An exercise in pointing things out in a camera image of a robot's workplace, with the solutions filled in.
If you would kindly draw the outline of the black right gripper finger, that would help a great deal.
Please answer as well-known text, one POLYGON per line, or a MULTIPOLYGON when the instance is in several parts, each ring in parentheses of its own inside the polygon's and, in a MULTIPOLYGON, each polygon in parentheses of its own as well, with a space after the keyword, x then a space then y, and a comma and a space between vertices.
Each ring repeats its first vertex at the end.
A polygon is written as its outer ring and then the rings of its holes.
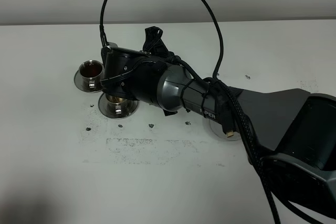
POLYGON ((170 115, 175 115, 177 114, 177 111, 168 111, 168 110, 163 110, 165 116, 170 116, 170 115))
POLYGON ((162 41, 163 30, 152 26, 145 29, 145 42, 142 51, 158 57, 169 57, 170 52, 162 41))

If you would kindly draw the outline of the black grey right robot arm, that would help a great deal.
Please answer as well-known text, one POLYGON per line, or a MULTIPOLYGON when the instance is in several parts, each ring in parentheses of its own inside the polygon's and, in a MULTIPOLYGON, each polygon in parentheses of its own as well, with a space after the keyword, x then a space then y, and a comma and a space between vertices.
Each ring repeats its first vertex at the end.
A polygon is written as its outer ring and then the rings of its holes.
POLYGON ((274 199, 309 223, 306 207, 335 218, 335 97, 302 89, 260 93, 201 78, 168 51, 162 30, 145 30, 141 51, 124 49, 100 33, 107 95, 156 106, 165 115, 193 111, 238 133, 265 189, 275 222, 274 199))

